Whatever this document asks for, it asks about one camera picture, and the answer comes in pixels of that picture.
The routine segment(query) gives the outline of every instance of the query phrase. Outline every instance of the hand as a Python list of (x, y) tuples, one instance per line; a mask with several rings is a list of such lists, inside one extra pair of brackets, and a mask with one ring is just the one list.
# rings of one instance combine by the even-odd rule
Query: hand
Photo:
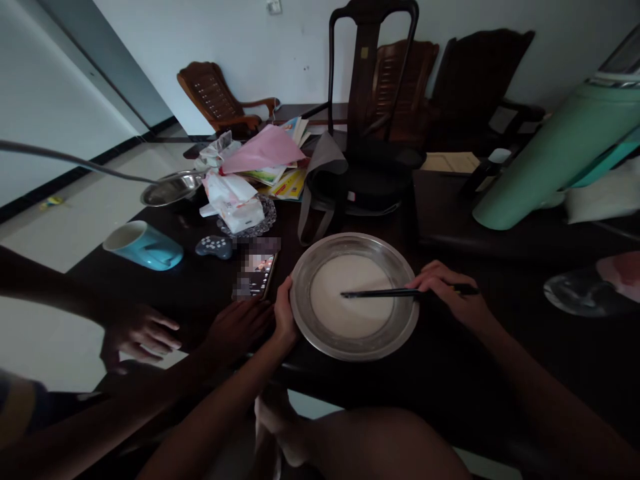
[(274, 337), (278, 340), (290, 342), (291, 346), (295, 344), (300, 336), (298, 326), (293, 320), (293, 312), (289, 303), (289, 290), (293, 280), (288, 276), (285, 281), (278, 287), (278, 297), (275, 300), (275, 333)]
[(104, 317), (105, 320), (99, 322), (105, 328), (100, 358), (107, 371), (120, 374), (127, 372), (120, 364), (119, 351), (128, 353), (136, 360), (155, 363), (162, 357), (148, 352), (142, 346), (162, 355), (181, 346), (178, 340), (159, 326), (178, 330), (180, 325), (146, 305), (112, 307), (105, 311)]
[(471, 277), (451, 271), (442, 262), (434, 260), (424, 266), (420, 274), (406, 284), (406, 288), (417, 288), (420, 291), (432, 290), (449, 306), (453, 315), (464, 326), (476, 333), (499, 325), (482, 295), (458, 295), (447, 285), (454, 283), (468, 283), (478, 287)]
[(211, 324), (204, 348), (214, 356), (236, 360), (262, 335), (272, 319), (273, 306), (269, 301), (254, 297), (232, 302)]

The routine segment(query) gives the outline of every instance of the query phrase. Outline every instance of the white liquid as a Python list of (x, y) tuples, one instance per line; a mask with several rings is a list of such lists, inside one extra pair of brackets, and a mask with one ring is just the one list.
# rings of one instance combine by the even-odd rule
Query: white liquid
[(346, 299), (344, 291), (392, 288), (384, 270), (360, 255), (342, 255), (326, 262), (311, 282), (311, 308), (318, 320), (336, 335), (367, 337), (391, 316), (393, 298)]

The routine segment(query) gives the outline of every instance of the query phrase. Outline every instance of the green thermos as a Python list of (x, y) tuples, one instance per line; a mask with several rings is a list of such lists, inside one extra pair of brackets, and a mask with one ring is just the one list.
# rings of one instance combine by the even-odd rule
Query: green thermos
[(507, 230), (640, 125), (640, 25), (565, 100), (473, 210), (485, 227)]

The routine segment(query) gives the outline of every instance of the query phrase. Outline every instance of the chopsticks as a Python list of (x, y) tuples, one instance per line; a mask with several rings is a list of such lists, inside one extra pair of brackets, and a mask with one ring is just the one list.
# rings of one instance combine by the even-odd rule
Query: chopsticks
[[(480, 293), (475, 287), (467, 283), (454, 283), (450, 287), (459, 295), (477, 295)], [(432, 295), (432, 291), (421, 292), (417, 289), (389, 289), (389, 290), (365, 290), (358, 292), (342, 292), (344, 298), (374, 298), (374, 297), (420, 297), (422, 295)]]

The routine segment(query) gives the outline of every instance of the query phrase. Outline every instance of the wooden chair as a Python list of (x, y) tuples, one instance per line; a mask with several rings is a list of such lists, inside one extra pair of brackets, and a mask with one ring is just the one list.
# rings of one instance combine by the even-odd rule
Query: wooden chair
[[(393, 93), (389, 94), (390, 103), (388, 112), (374, 122), (369, 121), (368, 108), (371, 102), (371, 92), (373, 90), (373, 75), (377, 62), (377, 51), (380, 25), (390, 14), (397, 11), (406, 11), (411, 16), (409, 33), (406, 39), (406, 50), (398, 74), (397, 87)], [(334, 68), (334, 30), (335, 23), (341, 18), (350, 18), (357, 26), (355, 38), (355, 55), (353, 60), (353, 70), (351, 73), (351, 88), (349, 90), (349, 104), (347, 107), (347, 138), (346, 145), (343, 146), (345, 152), (353, 157), (366, 157), (372, 152), (378, 151), (386, 157), (386, 161), (394, 162), (402, 159), (409, 168), (419, 168), (424, 162), (424, 158), (403, 155), (404, 152), (396, 149), (384, 147), (381, 142), (372, 139), (372, 134), (383, 130), (384, 143), (389, 140), (391, 124), (395, 114), (396, 104), (399, 98), (400, 85), (403, 82), (409, 51), (413, 44), (415, 28), (419, 15), (418, 4), (415, 0), (349, 0), (348, 4), (338, 8), (331, 13), (329, 19), (329, 99), (327, 102), (318, 105), (304, 114), (302, 118), (308, 119), (316, 113), (327, 110), (328, 128), (331, 135), (333, 132), (333, 68)]]
[[(368, 108), (369, 122), (389, 114), (393, 94), (398, 89), (402, 61), (407, 51), (407, 40), (378, 48), (373, 90)], [(407, 68), (399, 90), (395, 116), (389, 140), (412, 147), (422, 147), (429, 126), (429, 103), (425, 98), (427, 80), (440, 51), (438, 44), (414, 41), (409, 52)]]
[[(520, 34), (499, 29), (449, 40), (429, 100), (433, 127), (427, 151), (472, 151), (486, 156), (495, 148), (510, 148), (523, 122), (542, 120), (542, 108), (504, 98), (534, 36), (533, 31)], [(516, 112), (502, 133), (489, 127), (498, 107)]]
[(242, 107), (266, 105), (269, 116), (280, 106), (275, 97), (241, 103), (233, 96), (220, 67), (213, 62), (191, 62), (178, 72), (178, 83), (214, 130), (242, 128), (257, 131), (262, 119), (258, 115), (245, 115)]

